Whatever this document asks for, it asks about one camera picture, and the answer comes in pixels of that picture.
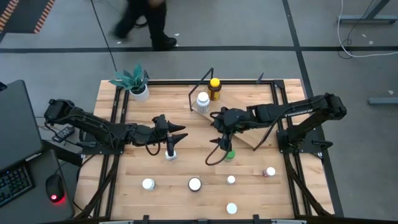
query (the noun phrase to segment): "robotic arm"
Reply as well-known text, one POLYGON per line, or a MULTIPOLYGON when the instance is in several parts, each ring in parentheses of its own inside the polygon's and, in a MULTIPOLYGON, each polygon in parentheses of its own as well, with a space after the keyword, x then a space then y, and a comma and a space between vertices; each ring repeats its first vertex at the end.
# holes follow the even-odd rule
POLYGON ((174 145, 188 134, 170 135, 170 133, 183 130, 185 126, 172 124, 166 121, 164 114, 152 119, 155 127, 150 128, 140 124, 114 124, 109 121, 89 114, 81 108, 76 107, 69 100, 50 100, 44 118, 46 123, 70 124, 84 132, 92 134, 95 139, 105 146, 112 149, 118 148, 119 144, 132 144, 137 147, 158 144, 158 151, 151 155, 156 155, 160 151, 160 143, 167 143, 167 154, 171 157, 174 154, 174 145))
POLYGON ((229 152, 231 150, 232 134, 242 133, 250 129, 270 127, 260 143, 253 149, 255 151, 266 141, 278 120, 306 113, 313 114, 299 125, 290 126, 285 130, 286 133, 283 139, 286 144, 296 145, 313 128, 327 120, 343 118, 347 110, 342 104, 340 97, 329 93, 286 105, 248 106, 246 111, 222 107, 220 112, 212 112, 210 116, 214 119, 213 126, 218 132, 223 133, 223 137, 211 140, 211 142, 218 143, 222 150, 229 152))

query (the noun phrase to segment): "green cap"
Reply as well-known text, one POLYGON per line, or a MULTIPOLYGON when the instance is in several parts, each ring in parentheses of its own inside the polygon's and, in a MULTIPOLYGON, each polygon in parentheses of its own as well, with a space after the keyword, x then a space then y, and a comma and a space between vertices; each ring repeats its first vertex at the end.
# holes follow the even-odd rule
POLYGON ((233 159, 234 157, 235 157, 235 150, 232 149, 232 151, 229 152, 229 153, 226 155, 225 159, 233 159))

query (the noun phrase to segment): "potted plant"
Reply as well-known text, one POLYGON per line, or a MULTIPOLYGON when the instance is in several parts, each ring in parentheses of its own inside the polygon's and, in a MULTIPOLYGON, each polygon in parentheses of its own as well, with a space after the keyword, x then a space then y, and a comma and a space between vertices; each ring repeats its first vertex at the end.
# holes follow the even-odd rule
POLYGON ((148 99, 148 74, 144 70, 144 78, 141 79, 142 68, 140 65, 136 65, 133 75, 126 70, 123 70, 123 72, 115 72, 115 75, 118 80, 110 80, 110 83, 130 91, 136 101, 146 101, 148 99))

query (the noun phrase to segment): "wooden table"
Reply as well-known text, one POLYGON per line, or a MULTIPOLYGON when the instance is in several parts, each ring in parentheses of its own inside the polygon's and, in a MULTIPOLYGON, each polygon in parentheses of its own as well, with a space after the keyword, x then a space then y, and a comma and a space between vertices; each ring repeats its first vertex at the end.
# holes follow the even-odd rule
MULTIPOLYGON (((305 99, 299 79, 284 81, 289 102, 305 99)), ((149 87, 150 98, 145 102, 136 102, 132 96, 129 97, 126 123, 153 126, 151 119, 163 113, 171 122, 187 127, 178 133, 189 135, 176 145, 178 159, 171 162, 164 157, 164 145, 157 156, 150 156, 143 147, 126 146, 119 163, 112 219, 142 220, 143 215, 150 215, 151 220, 252 219, 253 214, 259 214, 260 218, 293 218, 285 164, 275 136, 277 128, 256 152, 240 138, 233 138, 235 159, 207 166, 205 158, 216 146, 209 140, 221 134, 210 126, 210 120, 189 110, 188 93, 192 88, 193 85, 156 85, 149 87), (270 166, 275 167, 276 176, 263 177, 262 171, 270 166), (227 185, 229 175, 235 176, 234 185, 227 185), (199 177, 203 184, 197 193, 187 187, 192 177, 199 177), (142 188, 145 178, 155 180, 154 191, 142 188), (230 202, 238 206, 238 212, 234 215, 226 212, 226 205, 230 202)), ((204 88, 199 86, 192 99, 195 100, 204 88)), ((114 92, 115 86, 106 80, 101 82, 94 115, 110 119, 114 92)), ((224 85, 221 98, 225 97, 235 98, 229 103, 240 108, 272 103, 271 88, 265 85, 224 85)), ((120 120, 122 101, 123 94, 117 122, 120 120)), ((305 118, 306 115, 297 116, 293 122, 299 123, 305 118)), ((216 152, 210 162, 218 160, 223 153, 221 150, 216 152)), ((311 154, 301 154, 301 160, 308 189, 323 208, 333 213, 321 160, 311 154)), ((81 207, 89 202, 98 188, 102 161, 103 156, 97 155, 81 169, 75 195, 75 202, 81 207)), ((304 214, 297 186, 296 191, 300 213, 304 214)), ((108 198, 108 194, 105 193, 103 198, 108 198)), ((102 215, 105 206, 106 199, 101 206, 102 215)))

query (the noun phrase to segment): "concrete floor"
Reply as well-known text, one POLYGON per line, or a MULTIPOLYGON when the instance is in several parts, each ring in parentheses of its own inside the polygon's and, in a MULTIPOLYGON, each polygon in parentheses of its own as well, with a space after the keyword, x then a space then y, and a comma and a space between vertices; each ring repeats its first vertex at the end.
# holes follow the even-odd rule
MULTIPOLYGON (((362 14, 370 2, 345 0, 344 13, 362 14)), ((340 0, 289 0, 289 5, 301 46, 339 46, 340 0)), ((134 30, 131 41, 121 44, 109 35, 123 6, 123 0, 95 1, 110 46, 150 46, 147 28, 134 30)), ((166 33, 179 34, 179 46, 293 46, 281 1, 169 0, 168 9, 166 33)), ((398 1, 391 1, 381 14, 397 11, 398 1)), ((345 38, 350 29, 341 26, 341 36, 345 38)), ((356 46, 398 45, 397 36, 398 24, 360 25, 352 33, 356 46)), ((106 47, 89 0, 57 0, 39 34, 6 34, 0 43, 0 49, 79 47, 106 47)), ((118 52, 113 56, 118 70, 141 63, 151 78, 200 78, 210 67, 221 78, 257 78, 262 72, 264 78, 302 78, 294 51, 118 52)), ((304 52, 303 56, 314 94, 334 93, 348 109, 343 121, 323 125, 326 139, 335 143, 329 153, 344 215, 398 220, 398 108, 367 104, 370 96, 398 93, 398 55, 351 60, 339 58, 337 52, 304 52)), ((100 80, 114 78, 107 52, 0 54, 0 68, 4 83, 25 80, 38 117, 43 116, 49 98, 66 98, 93 111, 100 80)), ((45 139, 51 137, 48 132, 42 134, 45 139)))

